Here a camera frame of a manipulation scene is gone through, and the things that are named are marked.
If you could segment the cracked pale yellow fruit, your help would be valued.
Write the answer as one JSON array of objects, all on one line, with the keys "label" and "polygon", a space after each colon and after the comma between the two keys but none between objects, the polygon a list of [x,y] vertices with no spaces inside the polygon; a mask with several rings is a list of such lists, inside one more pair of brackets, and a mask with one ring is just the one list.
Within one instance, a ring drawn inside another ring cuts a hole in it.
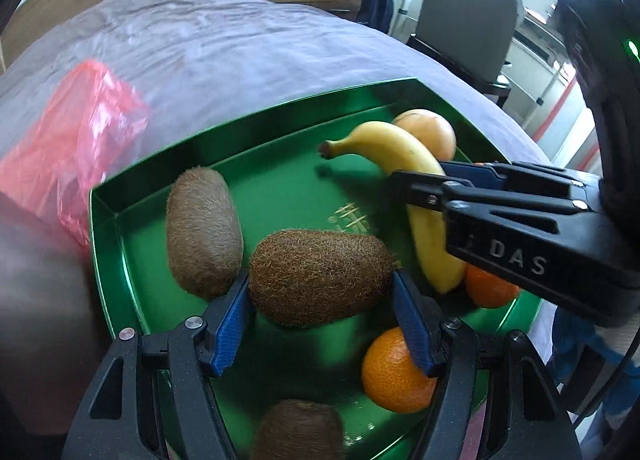
[{"label": "cracked pale yellow fruit", "polygon": [[392,121],[431,151],[441,161],[450,161],[457,150],[456,133],[451,124],[438,113],[426,109],[411,109]]}]

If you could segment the tangerine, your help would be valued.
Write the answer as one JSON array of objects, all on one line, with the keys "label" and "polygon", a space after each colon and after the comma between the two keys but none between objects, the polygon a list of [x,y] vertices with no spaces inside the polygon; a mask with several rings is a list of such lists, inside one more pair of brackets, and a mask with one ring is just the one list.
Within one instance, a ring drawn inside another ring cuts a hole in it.
[{"label": "tangerine", "polygon": [[430,406],[436,386],[436,379],[414,364],[399,327],[385,331],[369,346],[361,382],[372,402],[396,414],[414,414]]},{"label": "tangerine", "polygon": [[499,308],[518,298],[521,289],[473,265],[466,266],[464,284],[471,300],[483,308]]}]

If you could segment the yellow banana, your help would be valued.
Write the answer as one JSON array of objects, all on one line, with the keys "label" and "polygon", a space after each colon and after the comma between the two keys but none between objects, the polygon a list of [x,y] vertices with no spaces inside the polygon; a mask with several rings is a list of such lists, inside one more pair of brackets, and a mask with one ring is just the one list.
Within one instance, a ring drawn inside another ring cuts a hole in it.
[{"label": "yellow banana", "polygon": [[[396,171],[444,174],[436,158],[419,139],[387,122],[361,123],[340,140],[322,142],[318,151],[326,160],[343,154],[358,154],[386,174]],[[422,272],[438,293],[446,294],[460,284],[466,264],[446,251],[442,213],[420,206],[408,206],[407,213]]]}]

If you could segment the tangerine front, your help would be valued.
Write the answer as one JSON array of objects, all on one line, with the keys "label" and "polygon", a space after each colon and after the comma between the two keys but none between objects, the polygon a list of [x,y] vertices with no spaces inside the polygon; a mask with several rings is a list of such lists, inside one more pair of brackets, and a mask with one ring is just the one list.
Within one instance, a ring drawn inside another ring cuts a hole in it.
[{"label": "tangerine front", "polygon": [[436,386],[436,379],[414,364],[399,327],[385,331],[369,346],[361,382],[372,402],[396,414],[414,414],[430,406]]}]

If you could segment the large brown kiwi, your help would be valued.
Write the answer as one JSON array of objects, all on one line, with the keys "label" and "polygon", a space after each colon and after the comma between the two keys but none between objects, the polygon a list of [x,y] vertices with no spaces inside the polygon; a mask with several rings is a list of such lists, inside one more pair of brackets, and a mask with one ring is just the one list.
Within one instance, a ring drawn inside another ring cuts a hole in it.
[{"label": "large brown kiwi", "polygon": [[305,328],[355,316],[392,282],[393,260],[371,235],[283,229],[250,257],[248,290],[275,324]]}]

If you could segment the grey office chair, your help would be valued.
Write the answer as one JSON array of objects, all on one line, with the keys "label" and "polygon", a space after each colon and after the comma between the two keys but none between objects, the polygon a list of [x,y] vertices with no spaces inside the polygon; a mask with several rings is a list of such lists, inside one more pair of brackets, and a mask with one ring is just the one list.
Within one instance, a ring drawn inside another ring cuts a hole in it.
[{"label": "grey office chair", "polygon": [[503,107],[511,83],[502,68],[524,16],[522,0],[423,0],[407,45]]}]

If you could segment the dark blue bag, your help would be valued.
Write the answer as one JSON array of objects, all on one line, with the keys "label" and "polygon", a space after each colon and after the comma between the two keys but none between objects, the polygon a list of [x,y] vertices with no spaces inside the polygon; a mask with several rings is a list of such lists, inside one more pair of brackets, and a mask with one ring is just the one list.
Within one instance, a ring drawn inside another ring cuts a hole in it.
[{"label": "dark blue bag", "polygon": [[361,0],[356,23],[387,34],[393,14],[394,0]]}]

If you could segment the green metal tray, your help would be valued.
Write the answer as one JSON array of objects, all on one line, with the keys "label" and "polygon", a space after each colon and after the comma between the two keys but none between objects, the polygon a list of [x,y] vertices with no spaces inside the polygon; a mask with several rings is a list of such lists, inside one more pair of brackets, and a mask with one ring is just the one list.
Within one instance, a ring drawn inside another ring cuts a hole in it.
[{"label": "green metal tray", "polygon": [[[373,234],[382,239],[420,290],[431,292],[413,251],[407,214],[383,198],[385,177],[366,159],[319,157],[318,146],[355,126],[389,121],[412,108],[435,111],[457,136],[460,161],[506,161],[506,141],[485,134],[416,80],[345,88],[262,110],[210,128],[103,183],[91,197],[96,283],[108,330],[168,331],[203,313],[205,303],[180,289],[168,268],[168,192],[188,168],[224,176],[247,251],[284,228]],[[385,305],[334,324],[294,331],[257,315],[233,365],[213,383],[236,453],[246,458],[266,411],[283,399],[334,407],[349,459],[405,459],[423,414],[394,414],[363,393],[360,367],[371,342],[393,327]]]}]

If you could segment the pink plastic sheet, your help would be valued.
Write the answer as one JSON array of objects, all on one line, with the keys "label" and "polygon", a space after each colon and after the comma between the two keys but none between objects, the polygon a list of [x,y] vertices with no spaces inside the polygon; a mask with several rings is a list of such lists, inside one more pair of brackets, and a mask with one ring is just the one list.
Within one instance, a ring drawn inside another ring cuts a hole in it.
[{"label": "pink plastic sheet", "polygon": [[89,197],[149,124],[136,89],[101,61],[68,72],[40,119],[1,159],[1,192],[40,220],[54,218],[85,248]]}]

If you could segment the grey bed cover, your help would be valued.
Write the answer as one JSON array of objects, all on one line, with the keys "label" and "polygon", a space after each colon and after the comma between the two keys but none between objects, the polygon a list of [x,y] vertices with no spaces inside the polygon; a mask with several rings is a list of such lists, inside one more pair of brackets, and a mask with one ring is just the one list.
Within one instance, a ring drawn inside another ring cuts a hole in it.
[{"label": "grey bed cover", "polygon": [[142,154],[282,102],[416,78],[507,158],[546,155],[490,99],[396,38],[310,6],[265,0],[104,0],[32,43],[1,79],[1,147],[40,118],[64,76],[103,62],[151,111]]}]

